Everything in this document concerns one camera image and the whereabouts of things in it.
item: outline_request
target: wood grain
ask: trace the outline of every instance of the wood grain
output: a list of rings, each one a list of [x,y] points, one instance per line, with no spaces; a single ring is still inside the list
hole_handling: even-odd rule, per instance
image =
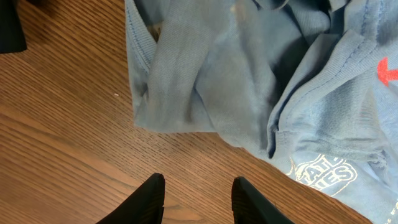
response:
[[[124,3],[26,1],[28,51],[0,55],[0,223],[95,223],[152,173],[164,224],[233,223],[243,175],[296,223],[368,223],[216,134],[135,128]]]

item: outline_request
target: light blue t-shirt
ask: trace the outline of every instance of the light blue t-shirt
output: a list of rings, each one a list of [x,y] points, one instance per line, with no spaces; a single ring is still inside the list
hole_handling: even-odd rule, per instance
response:
[[[126,0],[135,124],[217,132],[398,223],[398,82],[377,73],[398,69],[397,24],[396,0]]]

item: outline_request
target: white printed graphic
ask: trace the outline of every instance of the white printed graphic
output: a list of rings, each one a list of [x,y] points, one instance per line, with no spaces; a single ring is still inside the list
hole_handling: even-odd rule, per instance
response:
[[[327,187],[338,186],[338,191],[331,195],[335,196],[358,177],[354,167],[346,161],[337,157],[328,160],[325,155],[319,154],[315,160],[303,162],[296,167],[290,159],[292,168],[287,175],[294,173],[297,182],[316,190],[322,191]]]
[[[394,215],[396,214],[397,210],[398,210],[398,202],[396,203],[395,207],[390,212],[391,217],[389,219],[387,219],[387,222],[385,224],[391,224],[391,221],[394,218]]]

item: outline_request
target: black object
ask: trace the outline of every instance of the black object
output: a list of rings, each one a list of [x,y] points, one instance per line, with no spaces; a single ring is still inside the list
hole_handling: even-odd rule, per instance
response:
[[[232,185],[232,211],[235,224],[292,224],[244,177]]]
[[[97,224],[161,224],[164,211],[165,180],[153,174],[118,208]],[[291,224],[244,177],[234,180],[232,210],[235,224]]]
[[[16,1],[0,0],[0,54],[21,52],[26,48]]]
[[[153,174],[118,208],[97,224],[161,224],[165,180]]]

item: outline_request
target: red logo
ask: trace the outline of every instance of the red logo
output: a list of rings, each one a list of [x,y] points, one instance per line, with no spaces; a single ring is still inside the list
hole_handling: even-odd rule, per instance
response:
[[[388,58],[384,58],[379,62],[377,66],[377,72],[379,74],[379,79],[386,86],[390,80],[398,80],[398,70],[388,70]]]

